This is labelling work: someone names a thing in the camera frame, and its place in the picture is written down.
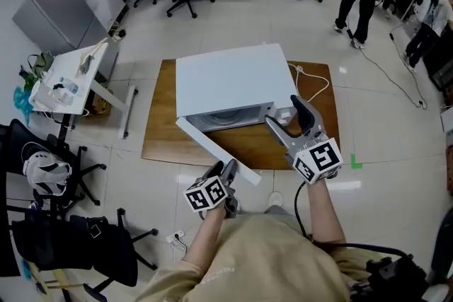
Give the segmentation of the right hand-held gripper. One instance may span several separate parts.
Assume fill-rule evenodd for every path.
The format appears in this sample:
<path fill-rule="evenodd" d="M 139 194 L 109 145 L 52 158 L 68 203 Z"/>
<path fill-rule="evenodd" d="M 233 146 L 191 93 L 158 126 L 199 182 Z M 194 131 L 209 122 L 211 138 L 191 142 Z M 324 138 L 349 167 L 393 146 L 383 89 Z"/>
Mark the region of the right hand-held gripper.
<path fill-rule="evenodd" d="M 266 115 L 266 127 L 286 149 L 289 165 L 306 183 L 313 185 L 334 178 L 343 164 L 336 140 L 328 137 L 322 116 L 311 103 L 298 95 L 291 95 L 290 99 L 297 111 L 292 121 L 283 125 Z"/>

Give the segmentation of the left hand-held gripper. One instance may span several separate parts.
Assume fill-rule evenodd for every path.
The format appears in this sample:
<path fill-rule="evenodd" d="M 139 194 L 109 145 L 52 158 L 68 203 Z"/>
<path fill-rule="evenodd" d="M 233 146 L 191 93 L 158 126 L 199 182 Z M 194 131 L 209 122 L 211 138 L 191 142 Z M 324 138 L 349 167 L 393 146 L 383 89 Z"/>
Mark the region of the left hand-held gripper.
<path fill-rule="evenodd" d="M 193 212 L 201 219 L 205 213 L 222 204 L 228 219 L 236 217 L 235 190 L 230 187 L 237 172 L 237 161 L 231 159 L 224 168 L 222 161 L 217 161 L 183 195 Z"/>

